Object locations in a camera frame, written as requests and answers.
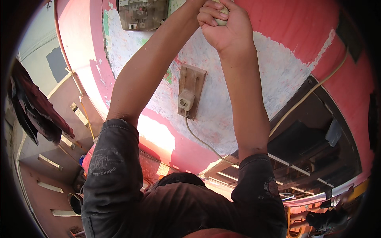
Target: leg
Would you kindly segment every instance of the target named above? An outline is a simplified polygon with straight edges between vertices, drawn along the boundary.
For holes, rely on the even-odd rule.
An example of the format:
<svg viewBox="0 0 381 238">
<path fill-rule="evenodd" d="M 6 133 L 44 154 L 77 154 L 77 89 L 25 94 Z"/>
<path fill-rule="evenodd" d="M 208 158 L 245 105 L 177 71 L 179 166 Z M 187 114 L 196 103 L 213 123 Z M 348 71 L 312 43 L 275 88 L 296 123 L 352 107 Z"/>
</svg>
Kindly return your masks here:
<svg viewBox="0 0 381 238">
<path fill-rule="evenodd" d="M 301 219 L 306 219 L 307 214 L 309 211 L 304 211 L 298 214 L 291 214 L 290 220 L 301 220 Z"/>
</svg>

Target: yellow object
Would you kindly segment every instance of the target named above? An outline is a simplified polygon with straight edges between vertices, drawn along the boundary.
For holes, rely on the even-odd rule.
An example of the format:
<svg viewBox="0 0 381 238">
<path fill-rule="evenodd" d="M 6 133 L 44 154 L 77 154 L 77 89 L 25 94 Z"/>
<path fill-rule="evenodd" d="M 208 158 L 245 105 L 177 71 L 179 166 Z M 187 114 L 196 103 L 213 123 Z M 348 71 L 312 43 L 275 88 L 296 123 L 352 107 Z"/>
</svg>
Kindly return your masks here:
<svg viewBox="0 0 381 238">
<path fill-rule="evenodd" d="M 229 15 L 229 10 L 224 6 L 224 8 L 222 10 L 220 10 L 220 12 L 222 13 L 225 13 L 227 15 Z M 225 26 L 227 24 L 227 21 L 224 21 L 224 20 L 220 20 L 220 19 L 217 19 L 215 18 L 217 24 L 219 26 Z"/>
<path fill-rule="evenodd" d="M 81 97 L 79 98 L 79 101 L 81 102 L 81 105 L 82 105 L 82 107 L 83 107 L 83 111 L 85 112 L 87 121 L 89 122 L 89 128 L 90 128 L 91 136 L 93 137 L 93 140 L 95 140 L 95 138 L 94 138 L 94 134 L 93 134 L 93 130 L 91 129 L 91 123 L 90 123 L 89 117 L 87 116 L 87 112 L 86 112 L 85 106 L 84 106 L 83 103 L 82 103 L 82 98 L 81 98 Z"/>
<path fill-rule="evenodd" d="M 360 183 L 357 187 L 355 187 L 355 190 L 353 193 L 349 196 L 348 201 L 354 200 L 356 197 L 360 196 L 363 194 L 369 185 L 369 179 L 365 180 L 364 182 Z"/>
</svg>

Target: blue object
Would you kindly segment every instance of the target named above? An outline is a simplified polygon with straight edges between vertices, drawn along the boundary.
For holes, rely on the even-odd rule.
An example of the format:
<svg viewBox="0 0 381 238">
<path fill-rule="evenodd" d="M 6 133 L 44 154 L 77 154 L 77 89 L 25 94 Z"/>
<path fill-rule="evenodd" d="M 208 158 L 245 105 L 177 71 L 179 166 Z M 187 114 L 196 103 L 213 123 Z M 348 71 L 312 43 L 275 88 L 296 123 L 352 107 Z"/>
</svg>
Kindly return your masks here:
<svg viewBox="0 0 381 238">
<path fill-rule="evenodd" d="M 79 158 L 79 164 L 82 166 L 83 160 L 85 159 L 86 155 L 82 155 L 81 158 Z"/>
</svg>

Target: yellow cable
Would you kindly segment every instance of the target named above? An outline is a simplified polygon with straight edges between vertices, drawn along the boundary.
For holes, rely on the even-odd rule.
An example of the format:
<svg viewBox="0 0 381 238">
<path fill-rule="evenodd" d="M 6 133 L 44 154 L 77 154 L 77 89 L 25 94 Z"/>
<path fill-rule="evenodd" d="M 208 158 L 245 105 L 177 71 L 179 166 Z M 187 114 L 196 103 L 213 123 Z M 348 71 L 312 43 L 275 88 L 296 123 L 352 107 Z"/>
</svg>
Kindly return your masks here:
<svg viewBox="0 0 381 238">
<path fill-rule="evenodd" d="M 204 145 L 206 145 L 211 151 L 213 151 L 220 159 L 228 162 L 229 164 L 232 164 L 232 165 L 235 165 L 235 163 L 232 163 L 230 162 L 229 160 L 223 158 L 222 156 L 219 155 L 219 153 L 217 153 L 210 145 L 208 145 L 207 143 L 203 142 L 200 138 L 198 138 L 195 134 L 193 134 L 193 132 L 191 131 L 191 129 L 189 128 L 189 125 L 188 125 L 188 111 L 185 111 L 185 124 L 187 125 L 187 128 L 188 128 L 188 131 L 191 133 L 192 136 L 194 136 L 198 141 L 200 141 L 201 143 L 203 143 Z"/>
<path fill-rule="evenodd" d="M 342 60 L 342 62 L 339 64 L 338 67 L 335 68 L 335 70 L 332 71 L 332 73 L 330 75 L 328 75 L 325 79 L 323 79 L 322 81 L 320 81 L 318 84 L 316 84 L 313 88 L 311 88 L 311 90 L 308 91 L 308 93 L 302 97 L 302 99 L 297 102 L 292 108 L 290 108 L 290 110 L 288 110 L 288 112 L 286 112 L 286 114 L 278 121 L 278 123 L 275 125 L 275 127 L 270 131 L 270 135 L 269 137 L 274 133 L 274 131 L 279 127 L 279 125 L 283 122 L 283 120 L 296 108 L 298 107 L 315 89 L 317 89 L 320 85 L 322 85 L 325 81 L 327 81 L 330 77 L 332 77 L 339 69 L 340 67 L 344 64 L 345 60 L 347 59 L 347 56 L 348 56 L 348 53 L 349 53 L 349 50 L 347 48 L 347 52 L 345 53 L 345 57 L 344 59 Z"/>
<path fill-rule="evenodd" d="M 93 130 L 91 129 L 91 123 L 90 123 L 89 117 L 87 116 L 87 112 L 86 112 L 85 106 L 84 106 L 83 103 L 82 103 L 82 99 L 80 100 L 80 102 L 81 102 L 81 105 L 82 105 L 82 107 L 83 107 L 83 111 L 85 112 L 87 121 L 89 122 L 89 128 L 90 128 L 91 136 L 93 137 L 93 140 L 95 140 L 95 138 L 94 138 L 94 134 L 93 134 Z"/>
</svg>

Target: gray wall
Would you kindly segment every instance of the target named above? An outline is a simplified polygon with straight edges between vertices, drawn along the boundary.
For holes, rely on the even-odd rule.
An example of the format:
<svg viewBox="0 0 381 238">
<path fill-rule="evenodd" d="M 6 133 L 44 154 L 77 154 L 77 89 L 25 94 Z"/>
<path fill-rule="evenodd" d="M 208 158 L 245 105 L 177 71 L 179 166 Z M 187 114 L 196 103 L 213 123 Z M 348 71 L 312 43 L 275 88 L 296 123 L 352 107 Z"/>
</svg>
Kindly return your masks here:
<svg viewBox="0 0 381 238">
<path fill-rule="evenodd" d="M 20 163 L 20 171 L 30 204 L 48 237 L 68 238 L 67 232 L 71 227 L 78 226 L 82 229 L 81 217 L 56 217 L 51 212 L 51 209 L 72 210 L 67 200 L 67 195 L 74 193 L 72 187 L 39 174 L 22 162 Z M 59 187 L 64 193 L 43 188 L 38 185 L 37 180 Z"/>
<path fill-rule="evenodd" d="M 53 108 L 64 118 L 66 123 L 68 123 L 68 125 L 73 128 L 75 139 L 72 141 L 74 142 L 76 140 L 81 145 L 83 145 L 85 151 L 79 147 L 71 149 L 63 141 L 60 143 L 65 151 L 74 157 L 77 161 L 79 161 L 81 155 L 86 154 L 86 152 L 93 145 L 93 138 L 91 136 L 90 129 L 82 123 L 82 121 L 70 108 L 70 105 L 75 102 L 79 110 L 85 114 L 78 99 L 79 95 L 79 91 L 75 85 L 73 78 L 69 77 L 68 79 L 61 81 L 49 97 L 49 101 L 53 104 Z M 103 124 L 103 120 L 95 110 L 88 97 L 83 98 L 83 104 L 89 116 L 94 136 L 97 136 Z M 21 152 L 19 160 L 40 174 L 43 174 L 61 183 L 71 185 L 81 167 L 76 164 L 69 155 L 65 154 L 65 152 L 62 151 L 59 147 L 54 146 L 53 143 L 47 141 L 39 133 L 37 138 L 40 142 L 38 146 L 34 144 L 34 142 L 29 137 L 25 138 L 25 141 L 22 144 L 22 148 L 20 150 Z M 62 171 L 58 171 L 54 168 L 46 166 L 44 163 L 37 159 L 39 154 L 42 154 L 51 161 L 61 165 L 63 167 Z"/>
</svg>

